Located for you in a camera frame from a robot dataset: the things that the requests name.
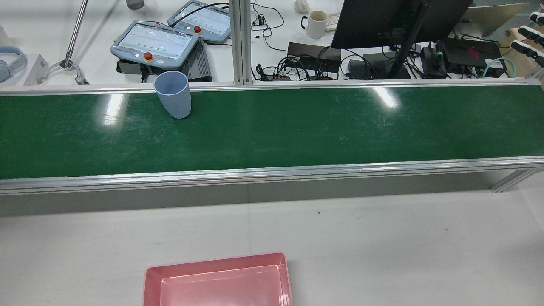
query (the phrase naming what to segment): tray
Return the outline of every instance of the tray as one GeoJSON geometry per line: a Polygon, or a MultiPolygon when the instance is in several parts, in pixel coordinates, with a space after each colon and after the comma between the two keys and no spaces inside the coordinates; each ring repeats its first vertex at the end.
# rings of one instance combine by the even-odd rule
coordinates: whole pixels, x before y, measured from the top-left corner
{"type": "Polygon", "coordinates": [[[292,306],[284,253],[147,269],[143,306],[292,306]]]}

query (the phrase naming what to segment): headphones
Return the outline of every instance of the headphones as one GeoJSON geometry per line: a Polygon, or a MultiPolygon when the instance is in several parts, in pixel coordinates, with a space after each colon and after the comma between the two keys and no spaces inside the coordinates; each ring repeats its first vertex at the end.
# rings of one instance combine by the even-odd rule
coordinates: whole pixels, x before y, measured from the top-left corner
{"type": "Polygon", "coordinates": [[[257,18],[251,23],[252,26],[265,26],[266,24],[266,19],[264,19],[264,15],[262,14],[257,15],[257,18]]]}
{"type": "Polygon", "coordinates": [[[2,53],[13,53],[18,55],[18,57],[9,65],[0,59],[0,83],[4,82],[15,70],[24,67],[27,63],[27,58],[19,48],[0,47],[0,54],[2,53]]]}

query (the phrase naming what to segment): green conveyor belt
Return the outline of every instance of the green conveyor belt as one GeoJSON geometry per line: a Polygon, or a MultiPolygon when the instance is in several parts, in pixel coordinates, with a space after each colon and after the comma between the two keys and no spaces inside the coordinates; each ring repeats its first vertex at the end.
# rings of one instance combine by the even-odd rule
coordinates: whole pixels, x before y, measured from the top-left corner
{"type": "Polygon", "coordinates": [[[0,97],[0,179],[544,155],[539,86],[0,97]]]}

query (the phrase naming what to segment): white mug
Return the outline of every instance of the white mug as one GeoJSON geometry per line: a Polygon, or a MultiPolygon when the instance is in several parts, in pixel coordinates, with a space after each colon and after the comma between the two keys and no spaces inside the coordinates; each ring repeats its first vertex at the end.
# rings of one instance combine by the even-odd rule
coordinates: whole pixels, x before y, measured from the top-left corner
{"type": "Polygon", "coordinates": [[[306,30],[306,35],[313,39],[320,39],[325,35],[327,14],[322,11],[313,11],[310,16],[304,16],[300,20],[300,26],[306,30]],[[304,19],[308,19],[308,25],[304,27],[302,22],[304,19]]]}

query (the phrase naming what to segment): cardboard box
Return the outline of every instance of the cardboard box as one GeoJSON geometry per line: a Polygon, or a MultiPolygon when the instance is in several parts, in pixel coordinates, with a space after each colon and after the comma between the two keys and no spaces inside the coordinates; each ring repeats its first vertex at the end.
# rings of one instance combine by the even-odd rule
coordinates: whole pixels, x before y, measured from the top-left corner
{"type": "MultiPolygon", "coordinates": [[[[539,26],[536,28],[536,30],[544,33],[544,27],[539,26]]],[[[525,37],[518,33],[517,28],[512,28],[506,31],[505,36],[499,41],[499,44],[501,47],[508,47],[514,40],[522,41],[524,39],[525,37]]],[[[524,43],[544,52],[544,48],[542,48],[542,46],[536,44],[532,40],[526,40],[524,41],[524,43]]],[[[528,58],[525,54],[521,54],[512,48],[501,48],[500,53],[503,57],[511,59],[516,64],[516,76],[518,77],[524,77],[528,75],[534,69],[534,67],[537,66],[535,60],[533,60],[532,58],[528,58]]],[[[505,63],[507,67],[506,72],[508,73],[508,75],[512,75],[512,65],[510,65],[508,62],[505,63]]],[[[544,87],[544,77],[540,78],[540,82],[544,87]]]]}

